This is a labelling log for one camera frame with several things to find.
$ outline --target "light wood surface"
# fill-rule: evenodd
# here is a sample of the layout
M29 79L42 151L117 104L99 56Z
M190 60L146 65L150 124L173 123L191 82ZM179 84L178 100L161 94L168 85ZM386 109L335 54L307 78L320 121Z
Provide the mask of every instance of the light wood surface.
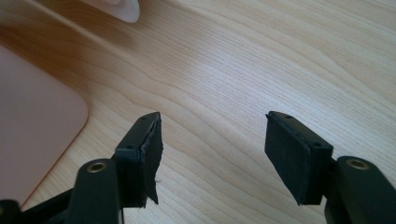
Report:
M293 115L396 186L392 0L142 0L137 23L77 0L2 1L0 41L76 90L89 120L24 208L163 116L160 204L127 223L325 223L264 153L265 114Z

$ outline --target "black plastic part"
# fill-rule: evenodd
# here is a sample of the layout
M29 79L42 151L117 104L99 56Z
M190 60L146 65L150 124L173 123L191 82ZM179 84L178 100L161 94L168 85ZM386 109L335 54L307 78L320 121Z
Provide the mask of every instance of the black plastic part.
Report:
M328 172L325 174L325 189L324 196L327 198L324 215L328 224L351 224L349 214L341 198L340 190L335 186L335 179L338 176L334 175L337 162L332 160Z
M320 204L332 145L294 117L270 111L265 153L297 204Z
M145 207L147 197L158 204L155 174L163 154L160 113L136 121L116 148L123 207Z
M333 175L352 223L396 223L396 190L375 165L340 157Z
M117 169L113 160L85 163L78 170L66 224L123 223Z
M72 189L23 212L21 223L64 223Z
M0 223L14 224L18 223L18 218L21 214L20 206L17 202L12 200L0 201Z

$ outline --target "wooden table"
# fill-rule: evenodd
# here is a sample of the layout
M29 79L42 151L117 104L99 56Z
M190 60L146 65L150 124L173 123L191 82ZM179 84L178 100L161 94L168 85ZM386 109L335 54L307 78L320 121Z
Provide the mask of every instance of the wooden table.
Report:
M264 153L265 114L293 115L334 158L396 186L396 4L391 0L142 0L137 23L77 0L2 1L0 41L87 102L89 120L24 208L109 158L135 120L163 116L160 204L127 223L325 223L297 206Z

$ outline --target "metal screw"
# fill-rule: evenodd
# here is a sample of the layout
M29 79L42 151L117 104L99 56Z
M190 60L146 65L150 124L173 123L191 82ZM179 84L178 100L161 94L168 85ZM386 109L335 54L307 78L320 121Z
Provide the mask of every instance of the metal screw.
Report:
M368 170L368 169L370 169L370 166L366 162L360 161L360 160L356 160L356 159L347 160L346 164L348 164L349 166L352 166L353 168L358 169L358 170Z
M88 168L87 171L89 173L98 173L107 168L107 165L104 162L96 162L94 164L91 164Z

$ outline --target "white object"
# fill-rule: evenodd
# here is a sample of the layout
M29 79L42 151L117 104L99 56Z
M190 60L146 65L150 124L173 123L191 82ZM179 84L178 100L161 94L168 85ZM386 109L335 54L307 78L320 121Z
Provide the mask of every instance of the white object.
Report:
M81 0L82 2L96 7L120 20L136 22L140 15L137 0Z
M87 117L76 92L0 45L0 200L24 203Z

